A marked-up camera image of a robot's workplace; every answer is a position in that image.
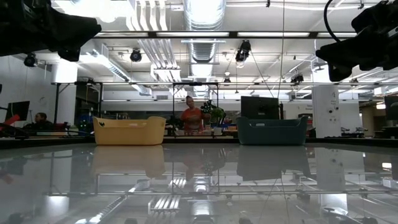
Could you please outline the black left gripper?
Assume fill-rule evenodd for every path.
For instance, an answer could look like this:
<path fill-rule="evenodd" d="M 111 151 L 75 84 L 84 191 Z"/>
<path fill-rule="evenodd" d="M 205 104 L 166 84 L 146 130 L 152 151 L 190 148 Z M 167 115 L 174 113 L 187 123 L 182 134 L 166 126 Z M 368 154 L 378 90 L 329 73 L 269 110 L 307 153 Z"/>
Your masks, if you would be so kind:
<path fill-rule="evenodd" d="M 102 27 L 91 17 L 51 12 L 51 0 L 0 0 L 0 57 L 50 50 L 78 62 L 80 48 Z"/>

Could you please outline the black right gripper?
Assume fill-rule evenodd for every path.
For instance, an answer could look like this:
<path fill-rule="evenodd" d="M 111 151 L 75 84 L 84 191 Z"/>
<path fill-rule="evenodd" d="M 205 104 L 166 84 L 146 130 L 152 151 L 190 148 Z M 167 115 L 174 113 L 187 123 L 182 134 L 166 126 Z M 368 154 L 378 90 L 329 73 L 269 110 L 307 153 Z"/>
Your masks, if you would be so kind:
<path fill-rule="evenodd" d="M 398 0 L 381 0 L 351 21 L 353 38 L 320 47 L 315 54 L 328 63 L 331 82 L 340 82 L 361 70 L 398 67 Z"/>

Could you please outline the teal plastic bin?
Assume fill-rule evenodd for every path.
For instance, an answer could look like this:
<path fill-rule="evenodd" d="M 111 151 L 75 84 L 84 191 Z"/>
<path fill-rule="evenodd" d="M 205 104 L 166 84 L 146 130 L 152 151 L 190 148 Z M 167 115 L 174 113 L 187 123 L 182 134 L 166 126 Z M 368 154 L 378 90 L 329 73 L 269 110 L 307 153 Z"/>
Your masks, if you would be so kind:
<path fill-rule="evenodd" d="M 237 119 L 242 145 L 299 146 L 306 140 L 307 116 L 299 119 Z"/>

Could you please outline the yellow plastic bin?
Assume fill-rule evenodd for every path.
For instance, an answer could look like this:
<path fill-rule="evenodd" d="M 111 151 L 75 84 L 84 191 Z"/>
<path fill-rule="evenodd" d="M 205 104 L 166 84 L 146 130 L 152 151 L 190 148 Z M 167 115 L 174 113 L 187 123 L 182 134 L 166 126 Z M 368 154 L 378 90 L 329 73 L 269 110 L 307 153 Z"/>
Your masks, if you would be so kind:
<path fill-rule="evenodd" d="M 166 119 L 151 116 L 147 119 L 93 118 L 97 145 L 154 146 L 164 139 Z"/>

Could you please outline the white square column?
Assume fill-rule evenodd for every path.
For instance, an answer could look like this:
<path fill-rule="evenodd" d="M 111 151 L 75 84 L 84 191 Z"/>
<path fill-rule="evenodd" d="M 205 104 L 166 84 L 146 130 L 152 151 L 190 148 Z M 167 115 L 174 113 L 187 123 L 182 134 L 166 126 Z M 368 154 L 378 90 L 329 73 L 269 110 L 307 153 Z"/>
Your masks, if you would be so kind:
<path fill-rule="evenodd" d="M 329 79 L 327 65 L 312 72 L 313 124 L 317 138 L 341 136 L 338 85 Z"/>

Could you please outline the black tilted monitor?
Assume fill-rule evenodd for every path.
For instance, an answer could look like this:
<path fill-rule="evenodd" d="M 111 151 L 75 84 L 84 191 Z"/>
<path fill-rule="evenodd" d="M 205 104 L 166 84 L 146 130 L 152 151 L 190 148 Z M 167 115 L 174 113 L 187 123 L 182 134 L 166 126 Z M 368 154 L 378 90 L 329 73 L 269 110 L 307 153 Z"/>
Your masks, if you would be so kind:
<path fill-rule="evenodd" d="M 30 101 L 8 103 L 5 120 L 26 121 L 29 113 Z"/>

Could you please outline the person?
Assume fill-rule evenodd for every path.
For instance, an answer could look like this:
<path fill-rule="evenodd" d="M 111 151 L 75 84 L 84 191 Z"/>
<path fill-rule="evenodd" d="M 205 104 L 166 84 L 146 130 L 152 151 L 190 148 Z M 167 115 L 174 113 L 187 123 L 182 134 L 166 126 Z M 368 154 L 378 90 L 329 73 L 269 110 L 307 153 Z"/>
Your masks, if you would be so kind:
<path fill-rule="evenodd" d="M 204 113 L 201 109 L 197 108 L 191 96 L 186 96 L 185 101 L 188 108 L 183 111 L 180 117 L 183 121 L 184 131 L 193 133 L 204 130 L 203 122 L 209 119 L 210 114 Z"/>
<path fill-rule="evenodd" d="M 54 124 L 47 120 L 47 115 L 45 113 L 37 113 L 35 115 L 35 120 L 31 124 L 27 124 L 23 127 L 25 130 L 33 131 L 49 131 L 54 128 Z"/>

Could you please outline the black flat monitor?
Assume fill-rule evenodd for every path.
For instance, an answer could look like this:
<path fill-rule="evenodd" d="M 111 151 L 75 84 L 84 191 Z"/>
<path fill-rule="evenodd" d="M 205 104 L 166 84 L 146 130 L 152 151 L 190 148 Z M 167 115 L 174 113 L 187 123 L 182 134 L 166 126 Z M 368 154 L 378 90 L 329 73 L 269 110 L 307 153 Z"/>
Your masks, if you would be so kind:
<path fill-rule="evenodd" d="M 241 116 L 248 119 L 279 119 L 279 101 L 277 98 L 242 96 Z"/>

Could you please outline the red bar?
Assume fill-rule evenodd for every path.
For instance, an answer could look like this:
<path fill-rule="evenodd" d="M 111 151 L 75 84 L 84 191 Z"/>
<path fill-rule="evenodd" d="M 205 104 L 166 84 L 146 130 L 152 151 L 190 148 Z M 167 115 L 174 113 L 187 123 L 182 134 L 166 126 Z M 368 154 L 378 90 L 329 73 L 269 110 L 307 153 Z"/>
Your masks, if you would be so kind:
<path fill-rule="evenodd" d="M 15 122 L 20 120 L 20 116 L 15 114 L 11 116 L 9 119 L 5 120 L 5 122 L 0 123 L 0 131 L 3 131 L 5 128 L 11 127 Z"/>

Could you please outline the green potted plant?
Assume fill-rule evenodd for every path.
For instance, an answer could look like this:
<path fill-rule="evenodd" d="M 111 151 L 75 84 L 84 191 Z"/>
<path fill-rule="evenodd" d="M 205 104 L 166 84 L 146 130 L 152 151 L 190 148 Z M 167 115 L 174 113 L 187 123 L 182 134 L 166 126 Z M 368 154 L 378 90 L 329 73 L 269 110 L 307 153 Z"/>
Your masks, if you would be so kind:
<path fill-rule="evenodd" d="M 224 109 L 216 106 L 211 100 L 204 102 L 200 109 L 205 115 L 205 121 L 212 126 L 220 126 L 226 116 Z"/>

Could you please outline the white rectangular air duct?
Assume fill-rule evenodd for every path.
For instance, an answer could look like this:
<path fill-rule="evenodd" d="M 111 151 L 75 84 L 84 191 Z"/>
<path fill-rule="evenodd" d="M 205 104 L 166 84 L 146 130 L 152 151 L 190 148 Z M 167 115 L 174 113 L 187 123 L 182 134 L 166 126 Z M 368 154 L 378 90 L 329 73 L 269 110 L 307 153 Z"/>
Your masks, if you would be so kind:
<path fill-rule="evenodd" d="M 125 69 L 116 65 L 111 59 L 93 49 L 85 55 L 80 56 L 80 61 L 83 63 L 95 63 L 105 67 L 113 75 L 116 75 L 120 80 L 131 85 L 142 96 L 152 96 L 152 90 L 144 85 L 138 84 L 138 81 L 129 76 Z"/>

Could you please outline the silver round ceiling duct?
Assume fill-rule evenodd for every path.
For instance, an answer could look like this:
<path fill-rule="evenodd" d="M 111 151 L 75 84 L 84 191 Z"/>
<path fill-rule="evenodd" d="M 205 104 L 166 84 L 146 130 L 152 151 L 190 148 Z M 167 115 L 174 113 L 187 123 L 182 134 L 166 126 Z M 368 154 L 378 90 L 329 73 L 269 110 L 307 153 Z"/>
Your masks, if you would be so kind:
<path fill-rule="evenodd" d="M 222 28 L 226 0 L 183 0 L 185 29 L 189 31 L 218 31 Z M 190 55 L 196 63 L 211 62 L 216 43 L 189 44 Z"/>

